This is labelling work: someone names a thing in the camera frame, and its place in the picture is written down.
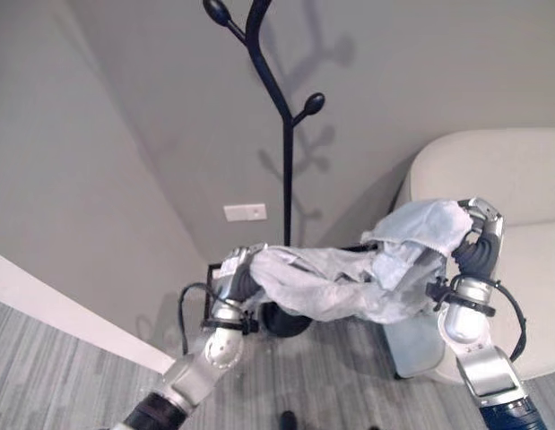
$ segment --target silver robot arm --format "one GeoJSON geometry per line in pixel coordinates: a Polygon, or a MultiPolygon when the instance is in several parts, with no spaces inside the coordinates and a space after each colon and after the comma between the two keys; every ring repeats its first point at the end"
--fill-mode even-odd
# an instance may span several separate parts
{"type": "MultiPolygon", "coordinates": [[[[453,253],[460,275],[450,287],[445,280],[427,287],[427,294],[438,301],[436,310],[449,303],[440,311],[438,330],[455,353],[459,372],[488,428],[545,429],[511,359],[490,337],[488,317],[495,314],[490,296],[495,288],[502,288],[490,279],[500,253],[503,218],[482,199],[459,204],[473,218],[473,232],[480,236],[473,244],[464,241],[453,253]]],[[[523,335],[512,360],[524,349],[525,320],[522,315],[519,319],[523,335]]]]}
{"type": "Polygon", "coordinates": [[[241,359],[244,348],[243,302],[260,288],[248,275],[247,262],[266,245],[238,248],[225,259],[214,292],[214,328],[195,352],[178,359],[161,385],[112,430],[178,430],[217,382],[241,359]]]}

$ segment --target black cable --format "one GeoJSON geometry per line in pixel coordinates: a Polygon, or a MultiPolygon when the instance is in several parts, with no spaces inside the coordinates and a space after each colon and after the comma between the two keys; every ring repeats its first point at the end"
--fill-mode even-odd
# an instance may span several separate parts
{"type": "Polygon", "coordinates": [[[518,338],[518,342],[516,343],[512,354],[510,354],[510,361],[516,361],[516,359],[522,355],[526,348],[526,318],[522,313],[522,309],[520,309],[520,305],[518,304],[514,296],[510,294],[510,291],[508,291],[506,287],[504,287],[500,283],[500,281],[497,281],[494,284],[494,288],[500,291],[504,295],[504,297],[508,299],[512,307],[514,307],[516,317],[518,318],[518,324],[520,325],[520,337],[518,338]]]}
{"type": "Polygon", "coordinates": [[[186,298],[187,291],[193,288],[201,289],[202,291],[204,291],[205,294],[213,298],[214,303],[222,302],[223,304],[237,310],[241,316],[244,315],[243,311],[238,306],[232,305],[224,298],[219,297],[217,294],[215,294],[215,292],[213,292],[211,287],[205,284],[204,282],[194,282],[193,284],[189,284],[187,287],[181,290],[181,294],[179,295],[179,300],[178,300],[178,325],[179,325],[179,331],[181,331],[181,348],[182,348],[183,355],[187,354],[187,351],[188,351],[186,325],[184,323],[184,314],[183,314],[184,299],[186,298]]]}
{"type": "Polygon", "coordinates": [[[526,318],[522,312],[522,309],[520,308],[520,305],[518,304],[514,296],[510,294],[510,291],[508,291],[508,289],[505,286],[503,286],[499,280],[495,282],[492,279],[481,278],[475,275],[460,274],[452,278],[452,280],[450,281],[450,287],[452,289],[455,289],[456,284],[462,278],[474,278],[476,280],[479,280],[480,282],[484,282],[485,284],[490,285],[491,287],[497,289],[504,295],[504,297],[508,299],[508,302],[510,302],[510,304],[514,308],[514,311],[516,313],[516,318],[518,319],[518,325],[520,326],[520,337],[518,338],[518,342],[516,343],[516,345],[514,346],[514,349],[512,350],[512,354],[510,354],[510,361],[515,362],[522,355],[522,353],[525,351],[525,348],[526,348],[526,318]]]}

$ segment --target wall outlet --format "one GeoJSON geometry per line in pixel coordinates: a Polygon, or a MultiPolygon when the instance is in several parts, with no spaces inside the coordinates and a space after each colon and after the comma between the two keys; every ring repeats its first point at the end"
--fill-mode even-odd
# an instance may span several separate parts
{"type": "Polygon", "coordinates": [[[261,221],[267,219],[265,203],[223,206],[225,219],[233,221],[261,221]]]}

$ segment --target gray carpet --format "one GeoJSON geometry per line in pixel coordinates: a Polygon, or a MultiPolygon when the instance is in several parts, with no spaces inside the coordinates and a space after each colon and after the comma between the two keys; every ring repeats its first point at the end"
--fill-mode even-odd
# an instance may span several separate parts
{"type": "MultiPolygon", "coordinates": [[[[0,304],[0,430],[111,426],[157,379],[0,304]]],[[[527,386],[555,429],[555,374],[527,386]]],[[[276,430],[285,409],[307,430],[484,428],[464,387],[394,381],[380,328],[353,319],[288,340],[257,336],[183,428],[276,430]]]]}

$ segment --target white wall edge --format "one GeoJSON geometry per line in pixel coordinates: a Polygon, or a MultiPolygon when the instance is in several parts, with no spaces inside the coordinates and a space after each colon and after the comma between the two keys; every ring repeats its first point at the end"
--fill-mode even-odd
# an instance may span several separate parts
{"type": "Polygon", "coordinates": [[[79,305],[2,255],[0,302],[160,374],[174,362],[174,358],[79,305]]]}

